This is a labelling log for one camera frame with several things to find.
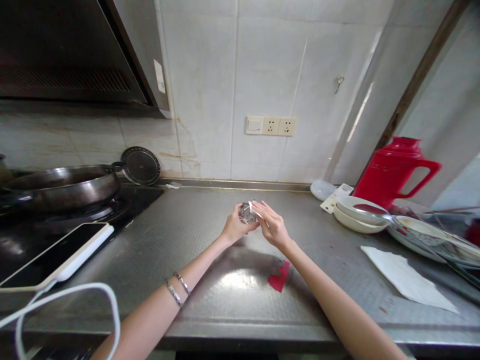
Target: white tissue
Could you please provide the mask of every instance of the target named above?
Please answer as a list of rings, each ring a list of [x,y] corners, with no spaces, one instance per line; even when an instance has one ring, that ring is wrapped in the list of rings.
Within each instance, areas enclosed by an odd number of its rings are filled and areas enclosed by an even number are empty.
[[[407,299],[459,314],[458,309],[435,287],[435,284],[411,267],[407,259],[374,247],[360,246],[378,270]]]
[[[261,218],[263,219],[262,215],[260,215],[258,212],[256,212],[256,211],[254,210],[254,208],[252,207],[252,202],[251,202],[251,201],[248,202],[248,205],[250,206],[250,211],[251,211],[252,213],[254,213],[255,215],[257,215],[257,216],[259,216],[259,217],[261,217]]]

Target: silver bracelet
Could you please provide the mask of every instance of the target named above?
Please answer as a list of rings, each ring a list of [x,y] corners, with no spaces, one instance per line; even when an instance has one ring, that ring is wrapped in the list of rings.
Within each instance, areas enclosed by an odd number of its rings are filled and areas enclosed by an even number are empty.
[[[173,298],[176,301],[176,304],[178,305],[179,308],[182,308],[182,301],[180,300],[180,296],[177,294],[175,291],[174,287],[169,283],[167,279],[165,279],[165,284],[167,289],[170,291],[170,294],[173,296]]]
[[[176,271],[173,272],[173,275],[175,275],[176,278],[178,279],[178,281],[182,284],[183,288],[186,291],[186,294],[190,295],[190,289],[187,286],[187,284],[185,283],[184,279]]]

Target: light switch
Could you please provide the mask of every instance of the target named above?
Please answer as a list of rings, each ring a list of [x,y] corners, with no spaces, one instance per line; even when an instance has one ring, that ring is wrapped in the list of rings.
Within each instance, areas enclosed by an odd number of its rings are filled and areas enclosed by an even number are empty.
[[[247,116],[246,118],[246,133],[261,135],[264,118],[262,116]]]

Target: wall socket panel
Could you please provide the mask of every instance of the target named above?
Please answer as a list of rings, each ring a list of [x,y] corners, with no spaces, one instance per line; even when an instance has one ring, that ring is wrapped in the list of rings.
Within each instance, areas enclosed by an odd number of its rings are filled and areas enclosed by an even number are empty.
[[[297,128],[295,117],[247,116],[246,134],[293,136]]]
[[[279,133],[280,118],[265,116],[261,128],[262,135],[277,135]]]
[[[281,117],[278,127],[278,136],[293,136],[297,128],[297,119],[294,117]]]

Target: charging cable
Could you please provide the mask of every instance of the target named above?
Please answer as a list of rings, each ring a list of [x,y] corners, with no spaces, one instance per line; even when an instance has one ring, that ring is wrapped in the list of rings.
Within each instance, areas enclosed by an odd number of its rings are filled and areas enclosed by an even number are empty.
[[[87,289],[99,289],[102,290],[106,295],[108,296],[108,299],[110,300],[110,306],[111,306],[111,311],[112,311],[112,316],[113,316],[113,325],[114,325],[114,333],[113,333],[113,346],[111,348],[110,354],[106,358],[106,360],[111,360],[112,357],[114,356],[115,350],[117,349],[117,346],[119,345],[120,341],[120,315],[119,315],[119,306],[117,304],[117,298],[115,297],[115,293],[112,290],[110,286],[107,284],[104,284],[102,282],[91,282],[83,285],[78,285],[74,286],[65,290],[61,290],[59,292],[56,292],[50,296],[47,296],[41,300],[36,301],[42,294],[46,293],[49,291],[54,285],[56,281],[52,281],[48,286],[46,286],[44,289],[40,290],[37,292],[34,297],[30,300],[27,306],[24,308],[14,312],[13,314],[5,317],[4,319],[0,320],[0,329],[3,328],[4,326],[10,324],[11,322],[15,321],[18,319],[18,322],[16,324],[15,328],[15,348],[17,351],[17,355],[20,360],[27,360],[27,357],[25,355],[25,349],[23,346],[22,342],[22,322],[25,317],[25,314],[31,312],[32,310],[35,310],[53,300],[56,300],[58,298],[61,298],[65,295],[69,295],[72,293],[76,293],[82,290],[87,290]]]
[[[35,300],[37,300],[43,294],[49,292],[50,289],[53,288],[56,283],[57,283],[57,280],[53,280],[46,287],[37,291],[37,293],[31,298],[31,300],[28,302],[27,305],[25,305],[25,307],[33,304]],[[25,315],[20,316],[16,322],[16,327],[15,327],[15,350],[16,350],[16,356],[20,360],[24,360],[27,357],[25,355],[24,342],[22,341],[22,324],[24,322],[24,318],[25,318]]]

